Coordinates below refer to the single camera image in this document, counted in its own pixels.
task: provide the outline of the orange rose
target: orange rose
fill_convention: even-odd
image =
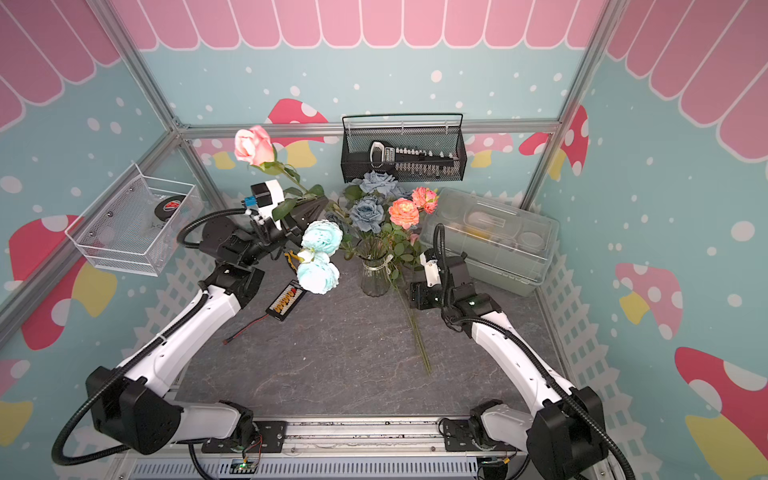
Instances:
[[[418,208],[423,208],[428,214],[435,213],[435,209],[437,209],[437,194],[432,190],[427,187],[419,187],[413,191],[411,198]]]
[[[392,223],[408,230],[419,222],[419,208],[407,198],[399,198],[389,208]]]

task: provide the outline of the black wire basket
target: black wire basket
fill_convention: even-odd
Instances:
[[[463,119],[463,114],[342,117],[344,181],[372,170],[401,182],[462,180],[467,166]]]

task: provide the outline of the red wire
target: red wire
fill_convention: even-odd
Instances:
[[[248,325],[245,325],[243,328],[241,328],[240,330],[238,330],[238,331],[237,331],[237,333],[235,333],[234,335],[232,335],[230,338],[228,338],[228,339],[225,339],[225,340],[224,340],[222,343],[223,343],[224,345],[228,344],[228,343],[229,343],[229,342],[231,342],[232,340],[236,339],[236,338],[237,338],[237,337],[238,337],[238,336],[239,336],[239,335],[240,335],[242,332],[245,332],[245,330],[246,330],[246,329],[247,329],[249,326],[251,326],[251,325],[253,325],[253,324],[254,324],[254,323],[256,323],[256,322],[259,322],[259,321],[261,321],[261,320],[263,320],[263,319],[267,318],[268,316],[269,316],[269,315],[267,314],[267,315],[264,315],[264,316],[262,316],[261,318],[257,318],[257,319],[255,319],[253,322],[249,323]]]

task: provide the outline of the glass vase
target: glass vase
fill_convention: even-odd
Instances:
[[[389,291],[391,256],[378,238],[364,239],[358,244],[357,256],[362,259],[360,289],[367,296],[381,296]]]

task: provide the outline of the wire mesh basket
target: wire mesh basket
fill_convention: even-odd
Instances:
[[[96,268],[159,276],[202,209],[196,185],[147,177],[134,164],[65,233]],[[162,220],[156,210],[172,213]]]
[[[462,114],[342,117],[344,181],[372,170],[402,182],[462,180],[467,166],[463,118]]]

